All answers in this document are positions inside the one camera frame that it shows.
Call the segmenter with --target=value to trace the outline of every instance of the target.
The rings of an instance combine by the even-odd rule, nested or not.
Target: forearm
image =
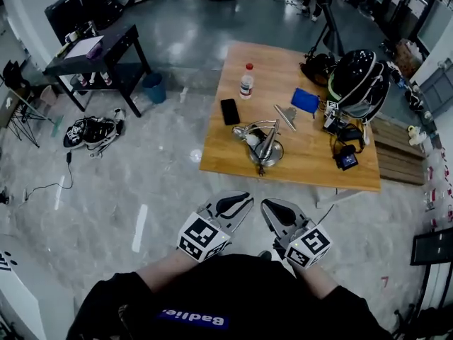
[[[317,263],[308,269],[301,269],[299,266],[292,263],[291,265],[294,272],[306,282],[311,293],[321,300],[338,287],[335,280]]]
[[[177,249],[167,257],[139,269],[137,274],[155,293],[197,264],[195,259]]]

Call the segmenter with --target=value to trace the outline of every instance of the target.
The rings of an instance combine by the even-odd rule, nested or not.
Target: black helmet
[[[371,50],[353,50],[346,54],[328,83],[329,93],[338,101],[339,109],[364,123],[379,112],[389,87],[386,62],[377,62]]]

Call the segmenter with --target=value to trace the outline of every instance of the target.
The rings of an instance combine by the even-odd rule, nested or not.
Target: blue pouch
[[[313,115],[318,109],[319,97],[308,93],[303,89],[296,88],[292,96],[291,104],[303,111],[310,112]]]

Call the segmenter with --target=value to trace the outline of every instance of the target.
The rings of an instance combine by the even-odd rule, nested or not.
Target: paper on table
[[[87,55],[90,50],[93,49],[93,47],[102,39],[104,38],[104,35],[100,37],[94,37],[94,38],[88,38],[88,39],[83,39],[80,42],[78,42],[72,49],[71,51],[67,54],[65,59],[67,58],[73,58],[73,57],[79,57],[81,55]]]

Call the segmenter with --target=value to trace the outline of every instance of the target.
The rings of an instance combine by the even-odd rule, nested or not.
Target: concrete floor
[[[151,0],[126,11],[122,21],[139,26],[145,54],[154,66],[164,62],[177,66],[167,67],[171,73],[167,101],[153,106],[138,89],[132,96],[143,117],[136,118],[127,109],[125,134],[102,159],[91,159],[85,149],[74,151],[74,186],[59,198],[52,187],[21,202],[25,187],[59,182],[62,176],[69,184],[62,140],[82,112],[60,96],[49,115],[64,115],[61,128],[52,137],[52,126],[40,123],[39,149],[2,130],[0,183],[16,199],[8,207],[0,206],[0,232],[16,235],[37,261],[74,291],[80,305],[96,281],[114,272],[133,271],[171,251],[186,217],[217,191],[249,191],[256,203],[229,253],[256,255],[271,248],[273,236],[259,210],[264,198],[290,200],[315,222],[320,220],[328,208],[316,209],[314,188],[199,171],[193,155],[193,150],[202,150],[228,44],[241,39],[307,51],[322,20],[313,26],[297,12],[272,0],[225,4]],[[344,29],[352,34],[345,43],[348,49],[360,42],[371,47],[381,40],[377,28],[370,32],[373,41],[361,38],[352,24]],[[180,94],[183,86],[189,87],[185,96]],[[86,115],[107,115],[116,107],[126,108],[119,94],[96,93]],[[326,197],[335,190],[316,192]],[[321,265],[340,284],[364,297],[387,329],[395,324],[393,311],[406,309],[418,296],[423,268],[409,262],[412,237],[422,227],[422,198],[421,188],[382,181],[381,193],[362,193],[340,203],[323,222],[334,246]],[[142,205],[148,206],[147,220],[135,253],[132,240]],[[383,276],[389,277],[386,287]]]

